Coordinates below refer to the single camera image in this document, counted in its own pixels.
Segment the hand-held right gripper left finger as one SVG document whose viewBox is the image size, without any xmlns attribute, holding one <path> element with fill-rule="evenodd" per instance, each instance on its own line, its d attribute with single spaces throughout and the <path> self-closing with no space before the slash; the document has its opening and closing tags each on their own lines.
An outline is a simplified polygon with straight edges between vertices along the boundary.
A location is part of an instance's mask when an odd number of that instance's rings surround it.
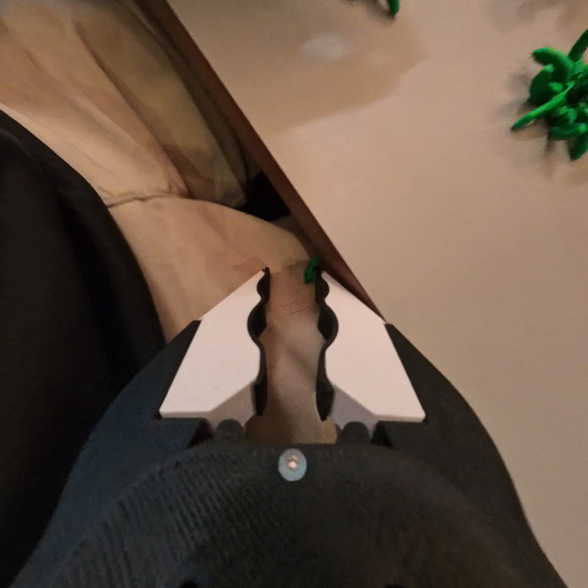
<svg viewBox="0 0 588 588">
<path fill-rule="evenodd" d="M 264 268 L 224 298 L 198 323 L 159 415 L 208 423 L 247 423 L 268 403 L 265 305 L 270 270 Z"/>
</svg>

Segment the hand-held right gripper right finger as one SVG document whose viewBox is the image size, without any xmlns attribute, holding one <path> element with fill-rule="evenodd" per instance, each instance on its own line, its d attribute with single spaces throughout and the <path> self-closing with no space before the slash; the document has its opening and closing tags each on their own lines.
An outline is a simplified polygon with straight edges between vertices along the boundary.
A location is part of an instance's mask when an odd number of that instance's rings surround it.
<svg viewBox="0 0 588 588">
<path fill-rule="evenodd" d="M 338 427 L 422 423 L 426 415 L 386 322 L 328 273 L 315 273 L 319 352 L 316 407 Z"/>
</svg>

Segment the person's black jacket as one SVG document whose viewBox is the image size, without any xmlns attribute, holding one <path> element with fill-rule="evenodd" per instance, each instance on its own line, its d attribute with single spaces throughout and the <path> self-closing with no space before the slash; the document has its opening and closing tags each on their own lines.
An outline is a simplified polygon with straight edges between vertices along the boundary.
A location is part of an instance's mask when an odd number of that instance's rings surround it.
<svg viewBox="0 0 588 588">
<path fill-rule="evenodd" d="M 104 411 L 164 344 L 106 204 L 1 112 L 1 587 L 39 542 Z"/>
</svg>

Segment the person's beige trousers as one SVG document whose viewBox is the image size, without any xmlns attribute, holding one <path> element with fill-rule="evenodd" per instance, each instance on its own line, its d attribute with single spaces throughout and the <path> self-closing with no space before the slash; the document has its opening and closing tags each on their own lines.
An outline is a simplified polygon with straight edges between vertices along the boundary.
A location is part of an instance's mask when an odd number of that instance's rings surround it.
<svg viewBox="0 0 588 588">
<path fill-rule="evenodd" d="M 250 438 L 332 443 L 315 408 L 314 250 L 296 221 L 237 210 L 246 165 L 134 1 L 1 1 L 1 109 L 98 193 L 148 283 L 166 341 L 270 269 L 268 405 Z"/>
</svg>

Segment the green spiky brick plant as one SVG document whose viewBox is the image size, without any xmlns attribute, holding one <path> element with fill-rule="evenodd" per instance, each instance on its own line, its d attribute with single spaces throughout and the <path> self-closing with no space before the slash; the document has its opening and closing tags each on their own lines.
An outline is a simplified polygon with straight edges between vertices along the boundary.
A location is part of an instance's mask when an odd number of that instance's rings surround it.
<svg viewBox="0 0 588 588">
<path fill-rule="evenodd" d="M 587 153 L 587 30 L 567 52 L 547 46 L 533 50 L 541 70 L 533 77 L 527 103 L 533 106 L 511 126 L 512 132 L 543 122 L 550 141 L 563 142 L 569 159 Z"/>
</svg>

